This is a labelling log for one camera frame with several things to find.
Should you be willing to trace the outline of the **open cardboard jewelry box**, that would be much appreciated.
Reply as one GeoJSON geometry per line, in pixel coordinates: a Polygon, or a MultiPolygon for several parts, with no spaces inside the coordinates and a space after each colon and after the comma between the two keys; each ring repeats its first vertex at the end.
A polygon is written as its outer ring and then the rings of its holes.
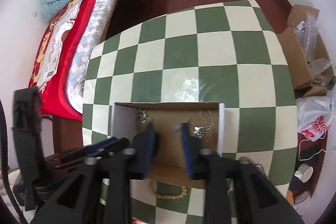
{"type": "Polygon", "coordinates": [[[133,138],[153,122],[158,133],[157,155],[151,161],[147,178],[161,183],[205,188],[205,181],[191,180],[187,174],[182,147],[181,123],[188,123],[190,135],[202,132],[202,147],[221,153],[224,139],[225,105],[219,102],[116,102],[110,113],[109,134],[133,138]]]}

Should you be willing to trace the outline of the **red floral bed quilt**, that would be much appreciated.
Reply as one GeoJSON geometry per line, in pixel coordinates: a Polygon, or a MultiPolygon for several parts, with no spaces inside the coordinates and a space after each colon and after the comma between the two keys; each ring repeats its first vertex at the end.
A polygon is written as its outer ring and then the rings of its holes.
{"type": "Polygon", "coordinates": [[[35,57],[30,87],[44,114],[81,120],[92,50],[106,37],[117,0],[72,0],[50,21],[35,57]]]}

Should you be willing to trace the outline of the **green checkered tablecloth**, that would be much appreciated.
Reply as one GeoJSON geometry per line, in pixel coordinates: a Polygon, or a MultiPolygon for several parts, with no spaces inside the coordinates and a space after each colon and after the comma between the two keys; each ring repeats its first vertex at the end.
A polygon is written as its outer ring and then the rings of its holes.
{"type": "Polygon", "coordinates": [[[110,135],[115,102],[220,102],[223,154],[263,165],[280,193],[294,173],[294,89],[282,47],[254,0],[201,5],[145,21],[96,46],[83,141],[110,135]]]}

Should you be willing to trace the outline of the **white red plastic bag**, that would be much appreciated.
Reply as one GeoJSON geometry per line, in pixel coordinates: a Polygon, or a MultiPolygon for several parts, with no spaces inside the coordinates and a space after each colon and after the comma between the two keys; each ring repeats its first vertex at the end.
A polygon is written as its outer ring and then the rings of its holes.
{"type": "Polygon", "coordinates": [[[298,98],[296,104],[298,133],[310,141],[316,141],[327,133],[334,118],[334,98],[328,96],[298,98]]]}

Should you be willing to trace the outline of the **brown cardboard box on floor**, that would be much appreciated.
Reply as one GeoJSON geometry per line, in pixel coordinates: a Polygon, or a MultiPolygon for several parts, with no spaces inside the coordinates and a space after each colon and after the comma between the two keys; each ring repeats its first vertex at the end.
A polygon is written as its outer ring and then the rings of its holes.
{"type": "Polygon", "coordinates": [[[306,5],[294,5],[288,16],[287,28],[277,36],[288,63],[297,98],[325,95],[328,88],[322,83],[327,83],[334,76],[331,67],[316,76],[310,72],[299,38],[294,33],[294,28],[306,19],[307,14],[318,16],[319,10],[306,5]]]}

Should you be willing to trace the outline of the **clear plastic packaging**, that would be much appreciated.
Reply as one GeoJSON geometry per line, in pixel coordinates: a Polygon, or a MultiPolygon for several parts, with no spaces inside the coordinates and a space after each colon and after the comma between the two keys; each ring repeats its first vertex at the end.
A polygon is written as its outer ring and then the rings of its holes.
{"type": "Polygon", "coordinates": [[[335,86],[335,77],[329,77],[323,75],[323,73],[326,73],[328,69],[332,68],[333,62],[326,57],[315,57],[318,38],[316,16],[307,12],[306,19],[297,25],[294,29],[294,33],[299,39],[310,74],[314,77],[313,83],[318,86],[323,86],[327,90],[332,90],[335,86]]]}

